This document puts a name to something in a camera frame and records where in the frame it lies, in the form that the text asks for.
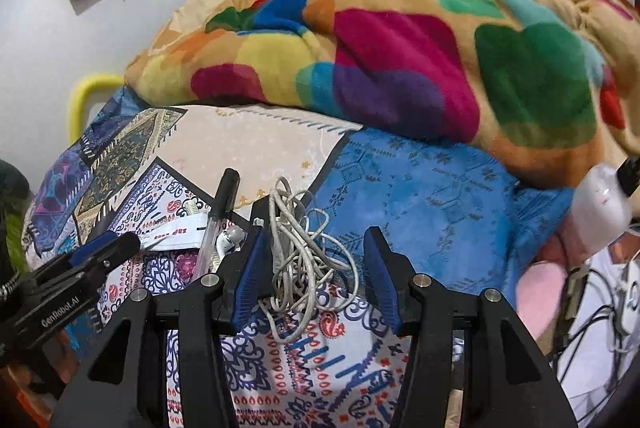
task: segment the white bottle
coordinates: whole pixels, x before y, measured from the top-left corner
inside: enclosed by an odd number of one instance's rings
[[[575,188],[559,234],[570,268],[607,247],[631,222],[629,197],[640,183],[640,160],[630,157],[617,170],[598,164]]]

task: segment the white packet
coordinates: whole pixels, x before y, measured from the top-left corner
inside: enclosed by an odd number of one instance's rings
[[[140,236],[140,249],[141,251],[199,249],[206,228],[206,213],[175,218]]]

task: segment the metal bolt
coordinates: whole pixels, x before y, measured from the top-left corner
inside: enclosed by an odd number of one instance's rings
[[[144,300],[148,294],[149,291],[147,291],[144,287],[138,287],[137,289],[133,289],[131,291],[129,298],[131,298],[131,300],[134,302],[142,302],[142,300]]]
[[[220,278],[218,277],[218,275],[213,273],[205,274],[202,278],[200,278],[200,283],[205,287],[213,287],[219,281]]]
[[[428,274],[417,274],[414,276],[414,283],[418,286],[418,287],[428,287],[431,285],[431,276],[429,276]]]
[[[502,298],[500,291],[498,289],[487,289],[484,291],[484,297],[488,299],[490,302],[499,302]]]

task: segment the black bottle cap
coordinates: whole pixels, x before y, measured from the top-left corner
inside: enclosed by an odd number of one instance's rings
[[[618,183],[625,195],[630,197],[640,185],[640,159],[629,157],[616,172]]]

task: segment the coiled white cable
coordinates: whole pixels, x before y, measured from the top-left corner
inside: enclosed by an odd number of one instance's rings
[[[335,313],[345,310],[355,299],[360,285],[358,268],[349,250],[336,238],[323,232],[329,223],[329,215],[316,207],[307,210],[300,201],[306,194],[311,195],[306,189],[293,194],[287,179],[280,177],[269,195],[274,296],[261,301],[259,305],[267,316],[273,339],[280,344],[298,339],[316,310]],[[279,217],[276,217],[276,206],[280,210]],[[324,218],[315,230],[310,229],[310,213]],[[334,244],[349,264],[327,256],[327,243]],[[353,293],[339,305],[321,305],[316,294],[318,287],[331,281],[335,271],[348,270],[353,273]],[[300,324],[291,334],[281,338],[270,310],[278,315],[302,313]]]

